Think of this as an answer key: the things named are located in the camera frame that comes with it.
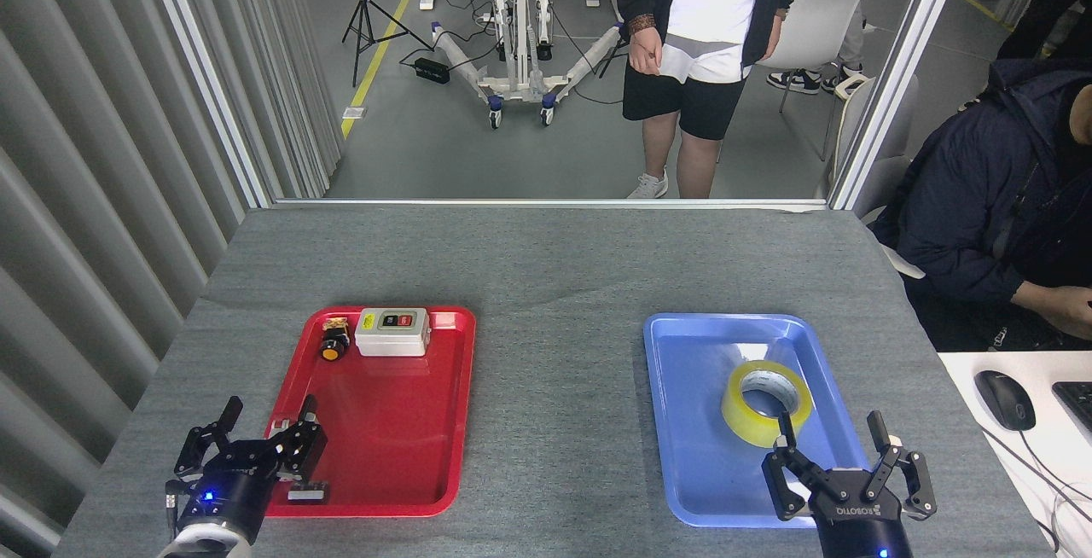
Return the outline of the person's right hand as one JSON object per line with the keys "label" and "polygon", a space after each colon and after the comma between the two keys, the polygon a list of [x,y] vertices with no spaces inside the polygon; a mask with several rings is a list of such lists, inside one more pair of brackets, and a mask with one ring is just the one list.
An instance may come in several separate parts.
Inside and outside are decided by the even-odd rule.
{"label": "person's right hand", "polygon": [[655,25],[642,29],[630,29],[629,64],[636,72],[658,76],[662,63],[662,38]]}
{"label": "person's right hand", "polygon": [[1091,340],[1091,289],[1076,286],[1040,288],[1034,308],[1048,323],[1066,334]]}

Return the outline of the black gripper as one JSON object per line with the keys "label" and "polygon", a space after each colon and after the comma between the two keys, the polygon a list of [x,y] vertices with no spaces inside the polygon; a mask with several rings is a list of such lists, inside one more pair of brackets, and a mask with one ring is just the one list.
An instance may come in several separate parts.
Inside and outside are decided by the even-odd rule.
{"label": "black gripper", "polygon": [[177,526],[195,523],[228,526],[241,535],[260,531],[277,477],[281,480],[309,483],[323,454],[328,439],[317,422],[317,397],[305,396],[296,422],[282,422],[270,435],[276,458],[250,461],[250,468],[230,468],[225,463],[211,465],[203,473],[207,448],[216,446],[218,455],[229,449],[229,434],[244,408],[240,397],[232,396],[217,422],[192,427],[183,439],[174,474],[186,485],[188,500]]}
{"label": "black gripper", "polygon": [[784,468],[811,492],[809,508],[824,557],[912,557],[901,522],[902,504],[886,488],[893,468],[901,468],[909,488],[903,501],[909,517],[925,520],[937,513],[931,474],[919,450],[906,450],[901,439],[889,434],[878,409],[867,416],[879,461],[873,472],[863,468],[827,471],[834,492],[824,492],[824,471],[797,450],[788,413],[780,413],[780,434],[772,451],[762,461],[762,474],[779,520],[791,520],[806,500],[791,491]]}

